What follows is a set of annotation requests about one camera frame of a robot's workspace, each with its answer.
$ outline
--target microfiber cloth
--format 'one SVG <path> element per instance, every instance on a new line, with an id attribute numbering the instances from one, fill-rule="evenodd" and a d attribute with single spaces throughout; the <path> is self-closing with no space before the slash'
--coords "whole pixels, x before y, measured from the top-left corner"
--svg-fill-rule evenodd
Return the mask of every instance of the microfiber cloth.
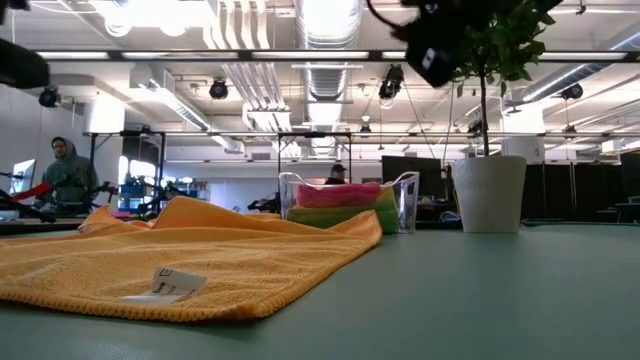
<path id="1" fill-rule="evenodd" d="M 294 207 L 287 211 L 287 220 L 327 229 L 364 212 L 374 210 L 385 234 L 398 231 L 398 208 L 392 187 L 382 190 L 378 199 L 369 206 L 352 206 L 337 208 L 304 208 Z"/>
<path id="2" fill-rule="evenodd" d="M 323 230 L 184 197 L 171 200 L 152 224 L 124 223 L 103 208 L 82 229 L 0 240 L 0 300 L 140 320 L 262 318 L 364 254 L 382 234 L 373 211 Z M 122 300 L 148 291 L 160 267 L 205 276 L 206 283 L 169 305 Z"/>
<path id="3" fill-rule="evenodd" d="M 329 187 L 298 186 L 298 205 L 306 208 L 334 208 L 371 205 L 380 195 L 378 184 L 346 184 Z"/>

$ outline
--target green table surface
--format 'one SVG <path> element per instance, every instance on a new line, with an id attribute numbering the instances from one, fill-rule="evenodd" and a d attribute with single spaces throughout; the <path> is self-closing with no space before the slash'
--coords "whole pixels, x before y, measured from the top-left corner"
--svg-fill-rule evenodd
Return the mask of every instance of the green table surface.
<path id="1" fill-rule="evenodd" d="M 640 359 L 640 228 L 386 237 L 262 321 L 0 304 L 0 359 Z"/>

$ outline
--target white tag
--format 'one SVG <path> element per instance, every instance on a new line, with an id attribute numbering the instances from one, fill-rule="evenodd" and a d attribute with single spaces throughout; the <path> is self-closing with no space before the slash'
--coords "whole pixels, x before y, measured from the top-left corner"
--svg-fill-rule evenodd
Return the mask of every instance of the white tag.
<path id="1" fill-rule="evenodd" d="M 169 305 L 186 299 L 202 290 L 207 278 L 169 268 L 159 268 L 153 274 L 151 290 L 142 295 L 125 296 L 122 301 L 130 304 Z"/>

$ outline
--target person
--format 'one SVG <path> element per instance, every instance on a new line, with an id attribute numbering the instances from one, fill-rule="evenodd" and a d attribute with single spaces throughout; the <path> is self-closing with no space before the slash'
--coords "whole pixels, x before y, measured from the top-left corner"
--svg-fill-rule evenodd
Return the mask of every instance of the person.
<path id="1" fill-rule="evenodd" d="M 341 164 L 335 164 L 331 167 L 331 176 L 325 181 L 325 185 L 343 185 L 347 182 L 344 180 L 344 173 L 347 168 Z"/>
<path id="2" fill-rule="evenodd" d="M 53 189 L 36 198 L 34 206 L 40 209 L 53 197 L 56 213 L 88 213 L 91 210 L 90 200 L 97 196 L 89 196 L 91 190 L 98 186 L 95 168 L 91 167 L 89 159 L 78 155 L 69 139 L 55 137 L 51 140 L 51 148 L 56 161 L 42 174 L 42 182 L 52 185 Z"/>

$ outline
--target window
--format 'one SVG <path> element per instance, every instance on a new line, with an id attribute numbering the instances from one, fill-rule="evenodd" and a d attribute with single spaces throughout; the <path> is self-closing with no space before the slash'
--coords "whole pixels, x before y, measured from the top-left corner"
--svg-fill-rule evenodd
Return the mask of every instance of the window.
<path id="1" fill-rule="evenodd" d="M 147 162 L 143 162 L 143 161 L 138 161 L 138 160 L 131 160 L 131 164 L 129 165 L 129 171 L 131 172 L 131 176 L 150 176 L 150 177 L 155 177 L 156 176 L 156 167 L 153 164 L 147 163 Z"/>
<path id="2" fill-rule="evenodd" d="M 118 185 L 124 184 L 124 180 L 127 178 L 129 172 L 129 159 L 126 156 L 120 156 L 118 162 Z"/>

